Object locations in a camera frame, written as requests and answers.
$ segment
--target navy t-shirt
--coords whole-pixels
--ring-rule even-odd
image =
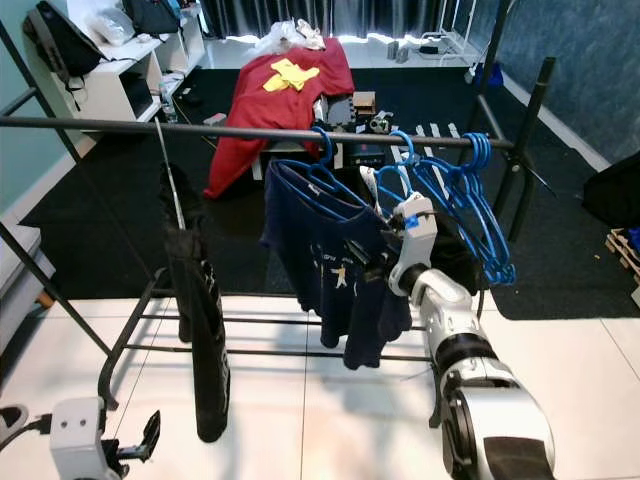
[[[322,212],[291,185],[345,220]],[[385,247],[384,221],[370,207],[339,200],[277,160],[267,169],[265,204],[261,242],[280,257],[302,309],[322,318],[322,344],[333,348],[348,335],[345,366],[379,367],[385,343],[411,327],[409,306],[386,281],[364,281],[345,240],[358,242],[373,258]]]

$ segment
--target blue plastic hanger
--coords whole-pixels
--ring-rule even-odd
[[[511,264],[509,247],[500,225],[489,206],[478,171],[485,168],[491,158],[491,144],[486,135],[466,133],[473,145],[470,163],[454,166],[439,158],[422,158],[413,166],[418,180],[429,190],[430,196],[442,205],[444,210],[459,222],[459,230],[471,252],[483,262],[484,271],[490,283],[511,284],[515,281],[515,268]],[[442,189],[434,175],[437,168],[444,179]],[[482,229],[482,238],[464,228],[461,214],[471,211]]]
[[[413,142],[411,141],[411,138],[409,138],[409,135],[407,135],[406,133],[404,133],[401,130],[395,130],[393,132],[391,132],[389,135],[395,135],[395,136],[399,136],[402,137],[405,142],[407,142],[407,146],[409,147],[409,158],[404,161],[404,162],[397,162],[394,163],[393,165],[385,165],[384,167],[380,168],[379,170],[374,170],[374,176],[376,178],[376,187],[378,189],[378,192],[382,192],[384,194],[386,194],[387,196],[393,198],[395,201],[397,201],[398,203],[400,202],[404,202],[407,198],[409,198],[409,196],[411,196],[411,194],[413,194],[413,187],[411,186],[411,180],[409,180],[409,175],[407,175],[407,172],[405,169],[402,169],[400,167],[405,167],[407,165],[410,165],[414,160],[414,148],[413,148]],[[393,172],[396,175],[398,175],[401,179],[401,181],[404,183],[404,185],[407,187],[407,191],[406,191],[406,195],[405,196],[401,196],[399,194],[397,194],[396,192],[394,192],[393,190],[390,190],[389,188],[384,186],[384,177],[383,174],[385,172]],[[388,212],[387,210],[385,210],[384,208],[382,208],[382,213],[385,216],[390,216],[391,213]]]
[[[325,141],[324,157],[322,157],[317,163],[311,163],[311,164],[299,162],[297,160],[277,160],[278,163],[304,171],[309,180],[313,181],[316,185],[321,187],[327,193],[343,192],[347,194],[347,196],[349,196],[352,200],[354,200],[358,205],[361,205],[363,207],[368,206],[368,204],[363,199],[361,199],[358,195],[356,195],[351,190],[349,190],[349,188],[343,183],[341,183],[333,175],[333,173],[331,173],[331,171],[327,168],[327,165],[333,159],[333,147],[331,145],[331,139],[329,138],[329,135],[327,135],[327,132],[325,132],[320,127],[313,127],[311,130],[320,133],[320,135],[322,135],[322,137],[324,138],[324,141]],[[314,172],[321,172],[327,178],[327,181],[323,180],[322,178],[319,178]],[[334,218],[337,218],[338,220],[346,220],[344,216],[322,205],[316,199],[310,197],[308,194],[306,194],[305,192],[297,188],[295,185],[292,185],[288,182],[287,182],[287,185],[291,189],[293,189],[301,198],[303,198],[304,200],[309,202],[311,205],[313,205],[314,208],[317,208],[323,211],[324,213],[331,215]]]

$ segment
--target clothes hanger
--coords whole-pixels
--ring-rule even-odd
[[[306,174],[306,177],[313,181],[318,187],[322,188],[325,193],[345,193],[350,199],[354,200],[360,206],[367,207],[368,204],[352,192],[346,185],[340,182],[331,171],[327,168],[328,163],[333,159],[333,147],[331,145],[331,139],[327,132],[320,127],[313,127],[311,130],[316,131],[322,135],[325,141],[325,155],[316,163],[304,163],[298,160],[276,160],[281,165],[293,167],[297,170],[301,170]],[[322,173],[325,179],[320,178],[316,172]],[[310,197],[307,193],[300,190],[295,185],[288,183],[287,186],[294,190],[301,198],[313,205],[314,208],[327,213],[328,215],[337,218],[338,220],[346,220],[346,218],[339,213],[331,210],[330,208],[322,205],[316,199]]]
[[[467,133],[463,136],[473,145],[473,158],[470,163],[454,166],[439,158],[425,157],[413,165],[413,172],[429,190],[430,196],[458,222],[462,238],[471,252],[482,260],[489,282],[512,284],[515,281],[515,268],[510,261],[509,248],[487,202],[484,187],[478,175],[478,171],[489,163],[491,144],[484,134]],[[448,198],[443,194],[433,167],[442,174]],[[478,220],[482,230],[481,238],[465,226],[462,219],[465,211],[472,212]]]
[[[171,185],[171,194],[173,195],[173,204],[176,209],[176,218],[178,219],[178,228],[180,230],[186,230],[184,216],[182,215],[182,207],[180,206],[180,199],[178,198],[178,192],[176,191],[176,184],[173,181],[173,174],[171,173],[171,166],[169,165],[167,148],[164,145],[164,137],[162,136],[160,121],[158,120],[158,117],[156,117],[155,120],[156,120],[156,130],[158,131],[158,138],[160,139],[160,146],[162,147],[162,156],[164,158],[164,165],[167,168],[167,176],[169,177],[169,184]]]
[[[411,138],[409,138],[409,135],[407,135],[401,130],[394,130],[389,135],[399,136],[405,140],[409,148],[409,158],[404,162],[397,162],[397,163],[394,163],[393,165],[385,165],[384,167],[378,170],[371,167],[360,167],[360,176],[362,177],[363,181],[367,185],[367,188],[369,189],[369,191],[371,192],[371,195],[374,198],[376,212],[378,212],[379,215],[387,218],[391,216],[391,213],[388,212],[386,209],[382,208],[382,206],[380,205],[379,192],[382,192],[385,195],[391,197],[398,203],[404,202],[407,198],[409,198],[414,193],[413,187],[411,186],[411,181],[409,180],[409,175],[407,174],[407,171],[405,168],[407,165],[411,165],[411,163],[414,161],[413,142],[411,141]],[[404,196],[399,195],[398,193],[394,192],[393,190],[389,189],[384,185],[383,175],[385,172],[392,172],[400,177],[400,181],[405,186]]]

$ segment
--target white tile floor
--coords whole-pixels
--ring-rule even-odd
[[[369,37],[366,42],[341,41],[341,43],[351,68],[424,68],[437,67],[440,63],[437,58],[434,58],[435,56],[418,53],[417,47],[410,50],[405,63],[388,60],[387,44],[375,37]],[[203,64],[205,68],[238,69],[252,59],[249,52],[253,47],[252,43],[233,39],[206,40],[205,47],[208,61],[208,64]],[[471,46],[468,50],[473,52],[473,55],[477,54]],[[464,62],[458,58],[451,58],[445,62],[445,66],[460,67],[464,66]]]
[[[73,302],[112,344],[135,300]],[[227,318],[307,319],[295,300],[225,297]],[[175,301],[149,311],[176,314]],[[536,397],[556,442],[556,477],[640,478],[640,319],[511,322],[489,296],[482,318],[498,355]],[[177,322],[147,320],[137,342],[178,345]],[[304,350],[300,325],[227,324],[228,348]],[[322,350],[309,328],[309,350]],[[418,332],[385,353],[422,355]],[[64,398],[96,394],[103,355],[59,305],[46,313],[0,404],[45,413]],[[383,361],[356,372],[340,359],[230,356],[229,425],[213,444],[196,436],[189,354],[134,352],[116,368],[107,436],[134,444],[156,410],[153,458],[131,478],[446,479],[439,431],[427,428],[433,380],[421,362]],[[25,434],[0,455],[0,478],[56,478],[46,437]]]

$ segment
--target clothes rack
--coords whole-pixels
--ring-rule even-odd
[[[518,172],[523,172],[525,175],[524,188],[520,194],[516,213],[511,225],[509,234],[510,240],[516,240],[524,222],[526,211],[533,198],[533,192],[535,187],[536,173],[534,170],[534,163],[530,156],[525,153],[525,147],[531,137],[533,129],[535,128],[536,119],[542,100],[544,98],[546,88],[549,83],[549,78],[553,70],[554,59],[547,58],[542,66],[540,74],[538,76],[538,82],[533,90],[531,101],[527,107],[525,114],[525,120],[520,129],[519,135],[515,142],[511,142],[506,139],[502,133],[502,129],[498,124],[491,107],[489,106],[485,93],[488,86],[489,75],[492,70],[492,65],[497,52],[498,44],[500,42],[500,36],[504,27],[504,21],[506,19],[506,9],[508,8],[509,0],[500,0],[498,9],[498,15],[496,18],[496,24],[493,29],[491,37],[491,43],[489,46],[487,58],[485,61],[485,67],[483,69],[483,77],[480,82],[480,87],[476,96],[476,104],[471,113],[469,119],[470,131],[477,120],[477,117],[482,113],[489,122],[492,130],[493,138],[490,140],[494,149],[500,150],[503,153],[503,158],[507,162],[507,172],[505,173],[502,183],[500,185],[500,193],[498,199],[493,206],[496,217],[502,211],[507,197],[509,196],[512,185],[515,180],[515,176]],[[101,120],[75,120],[66,118],[56,118],[55,114],[43,96],[42,92],[38,88],[31,72],[27,65],[24,63],[20,54],[18,53],[15,45],[9,37],[4,25],[0,22],[0,39],[7,48],[11,58],[20,70],[23,78],[25,79],[28,89],[16,99],[11,101],[6,107],[0,108],[0,127],[23,127],[23,128],[44,128],[54,129],[60,137],[62,143],[68,150],[73,160],[78,164],[82,171],[86,182],[89,184],[93,194],[96,196],[102,207],[107,213],[116,230],[122,236],[128,249],[131,251],[138,265],[143,269],[145,274],[149,278],[149,282],[142,293],[136,307],[134,308],[131,316],[127,320],[122,332],[120,333],[116,343],[109,348],[102,339],[91,329],[89,324],[82,318],[82,316],[73,308],[73,306],[59,293],[55,285],[47,278],[45,273],[38,267],[38,265],[31,259],[29,254],[21,247],[21,245],[12,237],[8,229],[0,222],[0,237],[7,243],[20,260],[25,264],[25,267],[42,283],[45,289],[58,301],[61,306],[67,311],[67,313],[73,318],[76,323],[87,333],[91,340],[96,343],[106,355],[105,363],[100,372],[98,379],[98,394],[105,400],[105,403],[109,409],[115,409],[118,406],[118,402],[111,393],[111,376],[115,368],[116,363],[120,359],[124,350],[154,350],[154,351],[168,351],[168,352],[187,352],[191,351],[189,348],[174,348],[174,347],[162,347],[162,346],[149,346],[138,345],[129,343],[130,337],[133,331],[141,319],[149,318],[164,318],[168,320],[175,320],[174,317],[158,317],[153,315],[144,314],[149,300],[154,295],[173,296],[173,290],[171,288],[160,288],[162,281],[167,273],[166,268],[161,268],[155,273],[151,273],[146,266],[144,260],[140,256],[139,252],[133,246],[131,239],[127,232],[118,221],[117,217],[109,207],[108,202],[104,199],[99,192],[96,185],[86,175],[82,168],[81,158],[75,149],[73,143],[69,139],[69,136],[65,132],[65,129],[69,130],[93,130],[99,132],[119,132],[119,133],[142,133],[148,135],[157,135],[156,126],[153,123],[136,123],[136,122],[117,122],[117,121],[101,121]],[[42,106],[46,118],[30,118],[30,117],[12,117],[11,114],[16,112],[22,105],[24,105],[31,98],[36,98],[38,103]],[[268,138],[272,140],[294,140],[294,141],[311,141],[316,143],[324,142],[321,134],[312,132],[309,130],[271,130],[271,129],[256,129],[256,128],[233,128],[233,127],[206,127],[196,125],[176,125],[176,124],[163,124],[161,125],[162,132],[165,134],[175,135],[214,135],[218,137],[230,136],[230,137],[243,137],[243,138]],[[329,133],[329,138],[333,141],[341,143],[369,143],[379,145],[404,145],[405,141],[402,138],[388,135],[369,135],[369,134],[351,134],[341,132]],[[415,145],[423,146],[440,146],[448,148],[459,148],[463,152],[472,148],[471,141],[465,138],[442,138],[442,137],[411,137]],[[319,322],[302,322],[302,321],[287,321],[287,320],[256,320],[256,319],[230,319],[226,321],[235,322],[248,322],[248,323],[275,323],[275,324],[307,324],[315,325]],[[423,330],[421,327],[413,327],[415,330]],[[263,350],[229,350],[229,354],[242,354],[242,355],[278,355],[278,356],[308,356],[308,357],[327,357],[336,358],[341,357],[338,353],[328,352],[308,352],[308,351],[263,351]],[[429,357],[424,356],[396,356],[396,355],[383,355],[383,360],[402,360],[402,361],[420,361],[429,362]]]

